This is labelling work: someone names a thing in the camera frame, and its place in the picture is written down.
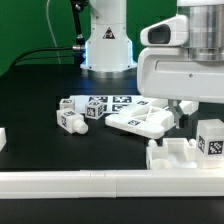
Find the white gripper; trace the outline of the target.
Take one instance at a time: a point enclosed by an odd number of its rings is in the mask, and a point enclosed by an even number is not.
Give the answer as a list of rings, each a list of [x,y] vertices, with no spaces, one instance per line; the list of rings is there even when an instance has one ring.
[[[167,98],[177,128],[188,120],[180,100],[224,104],[224,62],[197,62],[183,47],[189,36],[185,15],[143,29],[145,48],[138,57],[137,88],[145,97]]]

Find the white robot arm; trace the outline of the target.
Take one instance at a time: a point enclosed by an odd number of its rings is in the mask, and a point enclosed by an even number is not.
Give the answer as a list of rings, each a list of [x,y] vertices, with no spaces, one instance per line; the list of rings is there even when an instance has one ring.
[[[90,0],[82,70],[96,77],[137,71],[145,97],[224,104],[224,0]]]

